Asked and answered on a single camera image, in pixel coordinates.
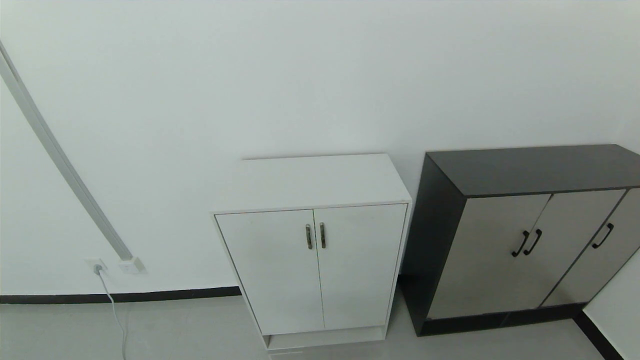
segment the cabinet handle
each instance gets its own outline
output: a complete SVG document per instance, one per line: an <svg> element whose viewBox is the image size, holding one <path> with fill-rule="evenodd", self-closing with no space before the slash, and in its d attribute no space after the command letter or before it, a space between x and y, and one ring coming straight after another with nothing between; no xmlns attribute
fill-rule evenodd
<svg viewBox="0 0 640 360"><path fill-rule="evenodd" d="M514 258L516 256L520 255L520 251L522 251L522 248L524 247L524 244L527 243L527 239L529 238L529 232L528 231L523 231L522 234L524 235L524 240L522 240L522 245L518 249L518 252L515 252L515 251L511 252L511 255L513 255Z"/></svg>
<svg viewBox="0 0 640 360"><path fill-rule="evenodd" d="M326 248L326 241L324 240L324 222L320 223L320 242L322 243L322 248Z"/></svg>
<svg viewBox="0 0 640 360"><path fill-rule="evenodd" d="M529 255L533 251L533 248L536 247L536 244L538 243L538 240L540 240L540 236L542 236L542 230L540 230L540 229L536 230L536 234L538 234L538 237L536 238L536 241L533 242L533 246L531 246L531 249L524 251L525 255Z"/></svg>
<svg viewBox="0 0 640 360"><path fill-rule="evenodd" d="M307 247L313 249L311 246L311 225L307 224Z"/></svg>
<svg viewBox="0 0 640 360"><path fill-rule="evenodd" d="M592 244L591 247L593 247L594 249L597 249L597 248L601 247L602 244L604 244L604 241L609 237L609 235L611 235L611 231L613 231L613 224L612 223L608 223L607 227L609 228L609 232L604 236L604 239L602 239L602 241L599 244Z"/></svg>

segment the black cabinet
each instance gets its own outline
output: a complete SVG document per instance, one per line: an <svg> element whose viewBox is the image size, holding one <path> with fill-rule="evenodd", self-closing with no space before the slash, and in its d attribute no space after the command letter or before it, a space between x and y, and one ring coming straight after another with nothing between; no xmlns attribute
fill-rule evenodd
<svg viewBox="0 0 640 360"><path fill-rule="evenodd" d="M400 278L416 333L574 316L640 246L637 187L617 145L428 152Z"/></svg>

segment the white cabinet top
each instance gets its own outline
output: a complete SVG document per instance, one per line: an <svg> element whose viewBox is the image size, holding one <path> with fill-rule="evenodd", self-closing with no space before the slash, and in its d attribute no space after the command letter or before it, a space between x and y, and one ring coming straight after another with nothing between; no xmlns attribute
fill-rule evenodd
<svg viewBox="0 0 640 360"><path fill-rule="evenodd" d="M243 160L213 192L217 214L411 202L387 154Z"/></svg>

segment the cabinet door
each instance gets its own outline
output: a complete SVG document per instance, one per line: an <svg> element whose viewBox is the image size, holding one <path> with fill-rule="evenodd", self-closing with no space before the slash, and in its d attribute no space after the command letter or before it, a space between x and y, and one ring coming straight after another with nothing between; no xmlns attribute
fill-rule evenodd
<svg viewBox="0 0 640 360"><path fill-rule="evenodd" d="M312 210L216 215L216 221L262 334L323 330Z"/></svg>
<svg viewBox="0 0 640 360"><path fill-rule="evenodd" d="M406 207L314 210L316 234L325 239L317 251L327 329L385 324Z"/></svg>
<svg viewBox="0 0 640 360"><path fill-rule="evenodd" d="M590 301L640 247L639 220L640 189L633 189L604 222L544 306Z"/></svg>
<svg viewBox="0 0 640 360"><path fill-rule="evenodd" d="M624 190L610 190L553 195L531 234L541 231L537 243L534 239L525 247L531 253L522 259L525 272L513 295L542 304L623 194Z"/></svg>
<svg viewBox="0 0 640 360"><path fill-rule="evenodd" d="M513 289L525 272L518 264L526 257L520 253L514 258L511 253L520 248L523 232L531 231L549 197L467 200L428 318L498 313L539 305L541 299L514 296ZM530 235L527 243L534 237Z"/></svg>

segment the electrical socket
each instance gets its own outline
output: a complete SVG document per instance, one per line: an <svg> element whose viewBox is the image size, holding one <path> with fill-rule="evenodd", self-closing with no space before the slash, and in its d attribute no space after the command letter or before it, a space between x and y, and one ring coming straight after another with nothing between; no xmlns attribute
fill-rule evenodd
<svg viewBox="0 0 640 360"><path fill-rule="evenodd" d="M89 267L91 268L91 271L93 272L93 267L95 265L100 265L102 266L102 269L104 271L107 271L107 266L102 262L102 260L100 260L99 258L95 258L95 259L84 259L84 262L89 265Z"/></svg>

